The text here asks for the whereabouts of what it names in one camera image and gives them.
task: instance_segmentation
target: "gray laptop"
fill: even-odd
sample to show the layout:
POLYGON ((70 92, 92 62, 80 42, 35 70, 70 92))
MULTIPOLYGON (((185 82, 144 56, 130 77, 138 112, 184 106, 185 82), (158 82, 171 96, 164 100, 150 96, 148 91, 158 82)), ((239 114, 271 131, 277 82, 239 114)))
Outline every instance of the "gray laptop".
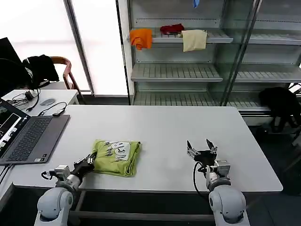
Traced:
POLYGON ((0 99, 0 165, 47 162, 68 119, 31 117, 0 99))

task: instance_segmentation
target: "orange cloth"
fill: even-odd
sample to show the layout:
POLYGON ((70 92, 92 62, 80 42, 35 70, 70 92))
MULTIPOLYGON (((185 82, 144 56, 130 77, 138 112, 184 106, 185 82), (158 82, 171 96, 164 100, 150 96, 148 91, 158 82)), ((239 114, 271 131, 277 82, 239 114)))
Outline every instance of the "orange cloth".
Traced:
POLYGON ((152 31, 150 29, 137 29, 130 32, 130 40, 132 46, 136 46, 138 50, 142 48, 151 48, 152 31))

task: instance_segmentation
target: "power adapter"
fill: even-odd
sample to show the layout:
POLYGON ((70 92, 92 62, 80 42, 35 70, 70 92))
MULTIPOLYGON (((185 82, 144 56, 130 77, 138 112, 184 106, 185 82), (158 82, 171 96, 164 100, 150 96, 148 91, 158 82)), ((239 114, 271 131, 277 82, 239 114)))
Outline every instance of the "power adapter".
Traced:
POLYGON ((28 101, 31 101, 34 99, 34 96, 32 95, 32 93, 30 91, 25 92, 25 97, 28 101))

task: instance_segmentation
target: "laptop keyboard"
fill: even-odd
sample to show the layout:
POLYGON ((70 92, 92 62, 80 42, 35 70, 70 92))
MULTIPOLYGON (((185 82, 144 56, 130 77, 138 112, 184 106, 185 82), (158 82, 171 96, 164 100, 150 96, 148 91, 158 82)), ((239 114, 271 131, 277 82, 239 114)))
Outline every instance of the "laptop keyboard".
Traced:
POLYGON ((7 161, 27 160, 33 148, 37 144, 39 138, 42 136, 42 133, 50 123, 51 119, 52 116, 43 116, 41 118, 35 119, 35 121, 25 132, 25 135, 14 148, 7 161))

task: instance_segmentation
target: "towel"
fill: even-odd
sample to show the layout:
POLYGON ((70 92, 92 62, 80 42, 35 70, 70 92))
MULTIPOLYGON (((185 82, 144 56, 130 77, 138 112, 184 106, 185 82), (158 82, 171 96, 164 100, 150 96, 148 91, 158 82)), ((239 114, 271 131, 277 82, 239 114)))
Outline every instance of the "towel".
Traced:
POLYGON ((94 172, 121 177, 134 176, 140 150, 140 142, 96 140, 92 149, 92 153, 97 152, 94 172))
POLYGON ((199 5, 199 0, 193 0, 193 7, 196 8, 199 5))
POLYGON ((162 34, 179 34, 181 31, 185 30, 182 24, 175 24, 169 26, 160 27, 160 31, 162 34))
POLYGON ((183 52, 206 49, 207 32, 203 30, 182 31, 183 52))
POLYGON ((136 46, 137 50, 151 48, 152 31, 151 29, 137 29, 130 32, 131 45, 136 46))

